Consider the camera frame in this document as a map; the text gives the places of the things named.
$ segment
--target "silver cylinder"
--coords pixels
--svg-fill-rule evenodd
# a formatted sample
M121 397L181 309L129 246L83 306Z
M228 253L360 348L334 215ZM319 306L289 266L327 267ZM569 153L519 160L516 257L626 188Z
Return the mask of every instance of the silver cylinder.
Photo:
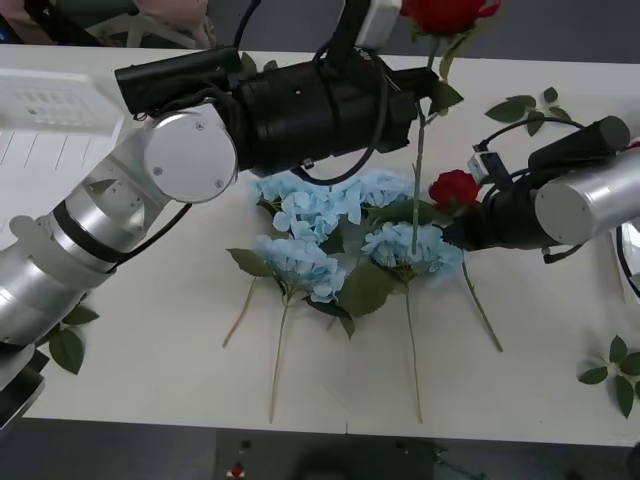
M580 245L640 216L640 153L553 180L537 193L540 225L564 245Z
M146 129L123 142L64 200L69 217L93 241L128 252L170 201L146 178ZM17 242L0 252L0 342L28 345L110 277L114 263L78 245L53 212L12 220Z

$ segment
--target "artificial flower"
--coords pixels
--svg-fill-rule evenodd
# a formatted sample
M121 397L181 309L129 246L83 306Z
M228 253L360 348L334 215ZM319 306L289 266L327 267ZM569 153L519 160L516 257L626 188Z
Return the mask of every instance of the artificial flower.
M309 292L314 302L335 300L344 284L346 272L313 241L260 235L255 253L289 288Z
M386 207L407 200L413 190L413 179L388 170L371 170L346 180L331 190L334 211L347 215L351 223L362 221L362 208Z
M255 183L254 201L264 200L276 210L273 226L294 238L322 243L338 226L330 189L304 182L290 172Z
M385 223L365 237L362 251L388 268L410 267L412 277L427 275L435 285L462 265L462 250L442 240L442 230L433 225L418 228L418 248L412 249L413 228L408 223Z
M411 18L424 33L452 35L473 27L476 20L492 17L500 0L403 0L402 15Z
M448 208L453 200L457 206L477 204L480 185L473 175L462 170L442 173L429 189L429 196L436 201L437 208Z

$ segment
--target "fabric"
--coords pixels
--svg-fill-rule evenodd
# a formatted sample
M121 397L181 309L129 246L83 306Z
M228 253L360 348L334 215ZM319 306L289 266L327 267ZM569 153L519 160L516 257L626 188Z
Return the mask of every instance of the fabric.
M53 45L54 42L24 10L24 0L0 0L0 15L24 43Z
M133 2L143 14L176 30L191 32L200 46L215 46L213 25L207 17L209 0L133 0Z

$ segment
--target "red rose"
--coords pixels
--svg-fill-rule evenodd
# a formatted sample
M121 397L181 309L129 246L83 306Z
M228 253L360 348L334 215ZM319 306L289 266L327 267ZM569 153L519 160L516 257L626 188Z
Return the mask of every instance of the red rose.
M476 204L478 193L480 186L473 175L462 170L441 174L429 190L429 196L436 201L437 208L449 207L451 199L455 199L458 205Z
M402 15L416 22L426 33L447 35L469 30L479 18L492 17L501 0L403 0Z

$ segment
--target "green stem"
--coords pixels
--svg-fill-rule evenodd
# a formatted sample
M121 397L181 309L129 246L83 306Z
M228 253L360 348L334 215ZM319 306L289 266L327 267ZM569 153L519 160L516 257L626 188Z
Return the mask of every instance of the green stem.
M247 309L249 308L249 303L251 302L251 297L253 296L253 289L256 285L257 280L258 280L258 277L253 278L253 282L251 282L251 288L249 288L249 293L247 294L247 300L244 302L244 307L242 307L242 311L240 312L240 316L238 317L238 320L236 320L236 323L233 324L233 327L231 327L231 330L229 330L229 333L224 339L224 342L222 343L222 348L225 348L227 346L227 344L229 343L229 340L231 340L231 337L233 336L238 326L240 325L240 322L242 322L242 319L246 315Z
M276 408L276 384L278 382L278 366L280 365L280 348L282 347L282 332L284 331L284 321L287 318L287 311L289 310L289 301L291 297L288 296L287 303L284 306L284 312L282 312L282 320L280 322L280 338L278 339L278 353L276 354L276 368L273 371L273 383L271 385L271 405L269 406L269 423L273 423L273 415Z
M478 298L478 295L476 295L476 289L473 286L473 283L471 283L471 279L469 278L469 271L467 270L467 262L464 260L462 261L462 271L464 272L464 279L467 282L467 287L469 287L469 291L471 292L473 301L475 302L476 307L478 307L478 310L480 311L482 320L484 320L484 324L487 326L487 330L489 330L489 334L491 335L493 343L496 345L496 348L500 353L504 352L502 345L500 344L500 340L498 340L498 336L496 335L496 332L494 332L493 327L489 322L489 318L487 317L487 314L484 312L484 308L482 308L480 299Z
M420 405L420 384L418 383L418 354L416 352L416 341L413 337L413 325L411 324L411 305L409 304L409 285L406 285L407 292L405 300L407 302L407 320L409 321L409 334L411 335L411 348L413 348L413 376L416 382L416 401L418 402L418 422L422 424L422 406Z
M438 53L438 48L440 48L440 38L435 37L431 46L431 52L429 53L429 60L427 61L428 69L433 68L433 62L436 58L436 54ZM413 186L413 239L411 242L411 250L414 254L418 251L418 223L420 221L420 186L422 179L422 158L424 156L424 129L435 118L433 117L429 119L429 122L427 122L420 105L420 100L416 102L416 106L418 107L420 129L418 130L418 158L416 159L415 180Z
M433 43L431 44L431 51L429 52L429 60L427 60L427 68L433 70L433 62L438 54L440 48L440 37L433 37Z
M424 129L427 126L427 119L424 116L420 102L418 106L418 118L420 120L420 130L418 130L418 158L416 159L415 179L413 185L413 242L411 244L413 253L418 249L418 227L420 223L420 185L422 177L422 157L424 155Z

